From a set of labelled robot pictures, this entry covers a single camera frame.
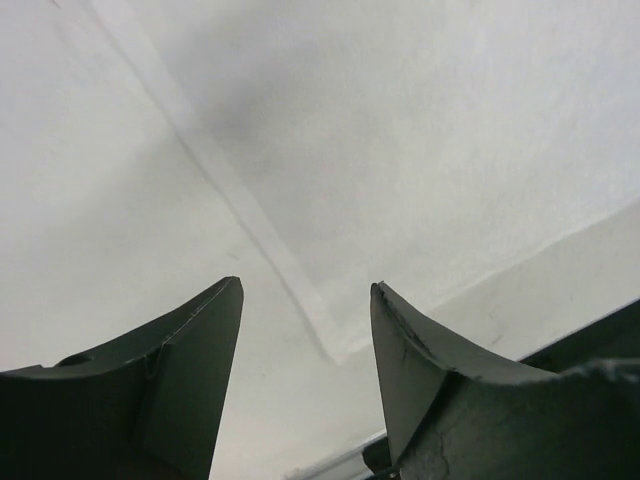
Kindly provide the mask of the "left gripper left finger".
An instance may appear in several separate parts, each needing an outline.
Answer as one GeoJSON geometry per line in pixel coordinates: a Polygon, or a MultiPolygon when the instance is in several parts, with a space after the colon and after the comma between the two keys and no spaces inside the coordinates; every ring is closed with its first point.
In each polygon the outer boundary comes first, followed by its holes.
{"type": "Polygon", "coordinates": [[[54,366],[1,375],[5,479],[205,479],[244,291],[226,277],[54,366]]]}

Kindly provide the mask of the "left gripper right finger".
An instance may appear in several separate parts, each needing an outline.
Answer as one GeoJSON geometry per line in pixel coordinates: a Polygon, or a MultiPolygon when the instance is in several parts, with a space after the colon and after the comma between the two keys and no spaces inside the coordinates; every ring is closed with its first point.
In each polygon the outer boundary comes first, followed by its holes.
{"type": "Polygon", "coordinates": [[[635,479],[639,306],[514,361],[371,288],[390,457],[404,479],[635,479]]]}

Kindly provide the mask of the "white towel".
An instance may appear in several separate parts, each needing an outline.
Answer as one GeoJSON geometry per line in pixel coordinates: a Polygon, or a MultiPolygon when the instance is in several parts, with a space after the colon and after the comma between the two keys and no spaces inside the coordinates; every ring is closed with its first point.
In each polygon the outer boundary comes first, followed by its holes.
{"type": "Polygon", "coordinates": [[[639,196],[635,1],[5,1],[1,361],[242,278],[341,362],[639,196]]]}

